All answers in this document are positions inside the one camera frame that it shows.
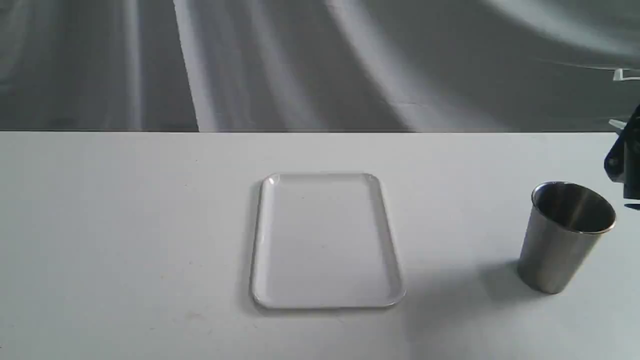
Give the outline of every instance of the table surface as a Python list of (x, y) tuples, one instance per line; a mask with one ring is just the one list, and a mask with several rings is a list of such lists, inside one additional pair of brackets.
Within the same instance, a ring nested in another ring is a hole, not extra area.
[[(614, 134), (0, 133), (0, 358), (632, 359), (640, 213)], [(407, 294), (377, 311), (258, 308), (260, 181), (349, 171), (385, 188)], [(533, 187), (618, 212), (561, 294), (513, 272)]]

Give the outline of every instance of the white tray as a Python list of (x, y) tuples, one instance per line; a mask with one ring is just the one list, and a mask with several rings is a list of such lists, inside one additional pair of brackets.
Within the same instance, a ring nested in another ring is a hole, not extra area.
[(264, 180), (252, 269), (256, 302), (274, 309), (385, 307), (405, 292), (375, 176)]

